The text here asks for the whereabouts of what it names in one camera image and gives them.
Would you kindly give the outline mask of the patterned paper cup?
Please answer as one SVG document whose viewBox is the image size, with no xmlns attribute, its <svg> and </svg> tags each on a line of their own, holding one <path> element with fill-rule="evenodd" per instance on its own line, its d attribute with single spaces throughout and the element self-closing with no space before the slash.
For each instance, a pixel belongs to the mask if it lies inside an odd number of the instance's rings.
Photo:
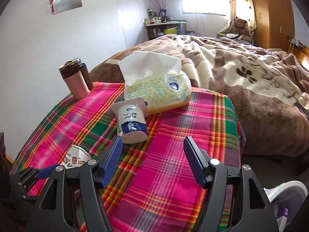
<svg viewBox="0 0 309 232">
<path fill-rule="evenodd" d="M 83 148 L 72 145 L 68 152 L 65 154 L 61 165 L 66 169 L 76 168 L 82 166 L 90 159 L 92 159 L 91 156 Z"/>
</svg>

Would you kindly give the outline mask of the white purple long box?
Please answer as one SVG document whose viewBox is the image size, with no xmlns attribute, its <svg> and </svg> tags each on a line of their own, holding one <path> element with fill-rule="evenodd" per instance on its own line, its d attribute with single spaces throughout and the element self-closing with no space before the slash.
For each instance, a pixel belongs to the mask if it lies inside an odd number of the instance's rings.
<svg viewBox="0 0 309 232">
<path fill-rule="evenodd" d="M 286 205 L 278 209 L 276 218 L 277 218 L 277 224 L 279 227 L 286 226 L 286 223 L 288 221 L 288 214 L 289 214 L 289 209 L 286 207 Z"/>
</svg>

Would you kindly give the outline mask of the white trash bin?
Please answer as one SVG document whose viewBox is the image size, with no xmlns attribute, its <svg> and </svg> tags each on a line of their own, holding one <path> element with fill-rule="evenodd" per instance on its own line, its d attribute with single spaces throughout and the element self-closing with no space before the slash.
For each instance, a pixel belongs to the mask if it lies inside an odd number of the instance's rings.
<svg viewBox="0 0 309 232">
<path fill-rule="evenodd" d="M 275 217 L 282 206 L 286 205 L 289 209 L 286 226 L 278 226 L 279 231 L 284 231 L 300 211 L 308 196 L 308 190 L 302 182 L 294 180 L 282 183 L 275 188 L 264 188 L 264 191 L 272 205 Z"/>
</svg>

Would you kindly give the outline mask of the blue white wipes roll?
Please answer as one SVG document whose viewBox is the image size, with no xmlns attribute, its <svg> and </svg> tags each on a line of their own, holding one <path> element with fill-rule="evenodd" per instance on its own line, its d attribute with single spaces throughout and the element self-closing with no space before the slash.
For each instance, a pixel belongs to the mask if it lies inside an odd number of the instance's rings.
<svg viewBox="0 0 309 232">
<path fill-rule="evenodd" d="M 133 98 L 111 106 L 117 117 L 117 135 L 125 144 L 144 142 L 148 138 L 146 117 L 148 110 L 143 98 Z"/>
</svg>

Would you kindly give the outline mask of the pink plaid tablecloth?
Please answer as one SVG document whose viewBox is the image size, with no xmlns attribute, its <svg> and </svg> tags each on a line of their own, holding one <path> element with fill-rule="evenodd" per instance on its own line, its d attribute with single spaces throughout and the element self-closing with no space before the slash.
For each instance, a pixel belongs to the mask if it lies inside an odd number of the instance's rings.
<svg viewBox="0 0 309 232">
<path fill-rule="evenodd" d="M 45 168 L 62 162 L 72 145 L 91 157 L 117 135 L 111 109 L 124 85 L 94 83 L 81 101 L 60 101 L 26 141 L 12 166 Z M 183 150 L 191 136 L 210 157 L 240 166 L 241 134 L 226 94 L 194 88 L 188 105 L 150 115 L 145 142 L 124 145 L 118 168 L 101 199 L 113 231 L 191 231 L 206 192 L 196 183 Z"/>
</svg>

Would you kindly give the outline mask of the yellow tissue pack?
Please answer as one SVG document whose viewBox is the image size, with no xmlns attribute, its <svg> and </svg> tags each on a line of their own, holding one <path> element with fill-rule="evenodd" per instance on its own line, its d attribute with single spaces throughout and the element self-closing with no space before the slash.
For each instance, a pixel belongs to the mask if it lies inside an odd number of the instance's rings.
<svg viewBox="0 0 309 232">
<path fill-rule="evenodd" d="M 180 58 L 136 51 L 118 65 L 124 78 L 124 99 L 143 98 L 149 114 L 189 103 L 191 82 L 181 70 Z"/>
</svg>

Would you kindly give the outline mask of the pink brown tumbler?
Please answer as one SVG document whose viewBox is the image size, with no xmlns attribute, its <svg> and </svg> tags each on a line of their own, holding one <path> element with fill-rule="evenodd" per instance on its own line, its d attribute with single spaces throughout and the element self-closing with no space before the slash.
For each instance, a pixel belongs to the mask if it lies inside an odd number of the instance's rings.
<svg viewBox="0 0 309 232">
<path fill-rule="evenodd" d="M 80 58 L 67 61 L 58 70 L 76 100 L 84 99 L 93 89 L 87 66 Z"/>
</svg>

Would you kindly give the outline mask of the brown paw print blanket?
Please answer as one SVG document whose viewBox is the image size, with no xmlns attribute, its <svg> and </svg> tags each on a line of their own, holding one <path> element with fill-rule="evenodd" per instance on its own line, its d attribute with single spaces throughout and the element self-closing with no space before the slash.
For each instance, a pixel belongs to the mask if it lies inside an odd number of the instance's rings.
<svg viewBox="0 0 309 232">
<path fill-rule="evenodd" d="M 119 62 L 135 51 L 177 57 L 193 87 L 227 95 L 246 136 L 245 154 L 308 159 L 308 73 L 292 53 L 228 38 L 165 35 L 119 52 L 90 73 L 122 83 Z"/>
</svg>

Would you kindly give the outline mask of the brown teddy bear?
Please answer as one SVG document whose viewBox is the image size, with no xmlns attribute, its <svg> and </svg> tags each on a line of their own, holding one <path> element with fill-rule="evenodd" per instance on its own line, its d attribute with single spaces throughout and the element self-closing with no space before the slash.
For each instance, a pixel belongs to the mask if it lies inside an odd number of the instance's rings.
<svg viewBox="0 0 309 232">
<path fill-rule="evenodd" d="M 244 40 L 246 42 L 253 42 L 246 20 L 240 18 L 234 19 L 228 29 L 228 33 L 238 35 L 241 40 Z"/>
</svg>

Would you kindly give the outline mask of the wooden wardrobe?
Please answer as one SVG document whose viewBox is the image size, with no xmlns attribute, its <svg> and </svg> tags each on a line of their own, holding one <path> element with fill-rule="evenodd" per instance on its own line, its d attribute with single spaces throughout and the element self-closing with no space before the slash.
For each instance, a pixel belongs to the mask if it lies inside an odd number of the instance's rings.
<svg viewBox="0 0 309 232">
<path fill-rule="evenodd" d="M 291 52 L 300 64 L 308 65 L 308 44 L 292 43 L 295 25 L 291 0 L 253 0 L 253 4 L 257 25 L 254 44 Z"/>
</svg>

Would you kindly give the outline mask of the window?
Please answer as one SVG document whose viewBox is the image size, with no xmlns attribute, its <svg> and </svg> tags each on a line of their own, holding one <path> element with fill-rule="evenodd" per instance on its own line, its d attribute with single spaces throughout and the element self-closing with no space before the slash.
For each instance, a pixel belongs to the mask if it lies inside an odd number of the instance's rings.
<svg viewBox="0 0 309 232">
<path fill-rule="evenodd" d="M 213 14 L 227 16 L 230 12 L 229 0 L 181 0 L 184 14 Z"/>
</svg>

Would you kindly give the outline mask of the grey wall shelf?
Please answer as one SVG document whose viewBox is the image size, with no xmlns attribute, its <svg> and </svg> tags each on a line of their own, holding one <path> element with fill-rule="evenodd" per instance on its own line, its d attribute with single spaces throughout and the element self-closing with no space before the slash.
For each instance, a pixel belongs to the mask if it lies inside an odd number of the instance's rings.
<svg viewBox="0 0 309 232">
<path fill-rule="evenodd" d="M 169 17 L 159 17 L 152 9 L 148 9 L 149 16 L 144 19 L 148 40 L 163 35 L 185 35 L 186 20 L 176 20 Z"/>
</svg>

